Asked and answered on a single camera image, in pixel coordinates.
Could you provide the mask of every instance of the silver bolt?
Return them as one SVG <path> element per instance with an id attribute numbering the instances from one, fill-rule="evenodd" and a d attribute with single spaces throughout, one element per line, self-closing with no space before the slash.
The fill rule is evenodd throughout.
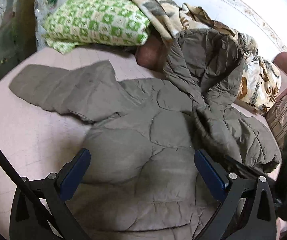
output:
<path id="1" fill-rule="evenodd" d="M 235 173 L 229 173 L 229 178 L 231 178 L 231 179 L 236 179 L 237 178 L 237 174 L 235 174 Z"/>
<path id="2" fill-rule="evenodd" d="M 260 177 L 259 177 L 259 180 L 260 180 L 261 182 L 266 182 L 266 178 L 265 178 L 264 176 L 260 176 Z"/>
<path id="3" fill-rule="evenodd" d="M 54 179 L 55 177 L 57 177 L 57 174 L 56 173 L 50 173 L 48 175 L 48 179 Z"/>

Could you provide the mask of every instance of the blue gripper pad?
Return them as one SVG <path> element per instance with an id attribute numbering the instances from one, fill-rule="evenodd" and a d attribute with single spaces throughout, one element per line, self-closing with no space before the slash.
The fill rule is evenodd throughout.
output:
<path id="1" fill-rule="evenodd" d="M 216 200 L 223 202 L 227 196 L 226 184 L 219 177 L 211 163 L 206 159 L 202 152 L 204 152 L 204 150 L 195 151 L 195 166 L 205 181 L 212 196 Z"/>
<path id="2" fill-rule="evenodd" d="M 58 173 L 58 186 L 60 199 L 67 201 L 72 198 L 83 175 L 91 162 L 91 155 L 87 149 L 81 149 L 73 160 L 66 163 Z"/>

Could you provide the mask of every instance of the black cable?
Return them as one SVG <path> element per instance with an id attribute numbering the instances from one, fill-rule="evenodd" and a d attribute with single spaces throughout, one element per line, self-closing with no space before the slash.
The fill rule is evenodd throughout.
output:
<path id="1" fill-rule="evenodd" d="M 51 223 L 51 225 L 60 232 L 57 223 L 51 213 L 45 208 L 45 206 L 40 202 L 40 199 L 34 194 L 34 192 L 25 184 L 13 166 L 10 164 L 8 159 L 4 156 L 0 150 L 0 166 L 9 176 L 9 178 L 17 185 L 17 187 L 24 193 L 24 195 L 34 204 L 40 212 L 45 216 L 45 218 Z"/>

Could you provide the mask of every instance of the floral wallpaper border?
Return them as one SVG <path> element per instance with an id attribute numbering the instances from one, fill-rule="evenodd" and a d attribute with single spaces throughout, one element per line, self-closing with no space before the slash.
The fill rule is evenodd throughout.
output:
<path id="1" fill-rule="evenodd" d="M 265 35 L 276 45 L 276 47 L 282 52 L 287 52 L 287 47 L 283 44 L 282 40 L 274 32 L 263 18 L 261 18 L 251 7 L 245 4 L 242 0 L 220 0 L 234 7 L 236 10 L 245 15 L 249 20 L 256 24 Z"/>

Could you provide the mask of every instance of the jacket sleeve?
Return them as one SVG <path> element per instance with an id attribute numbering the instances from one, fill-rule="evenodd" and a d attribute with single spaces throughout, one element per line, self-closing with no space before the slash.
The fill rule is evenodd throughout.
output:
<path id="1" fill-rule="evenodd" d="M 9 88 L 16 96 L 44 110 L 73 113 L 87 122 L 124 115 L 139 104 L 116 81 L 109 61 L 76 70 L 28 65 Z"/>

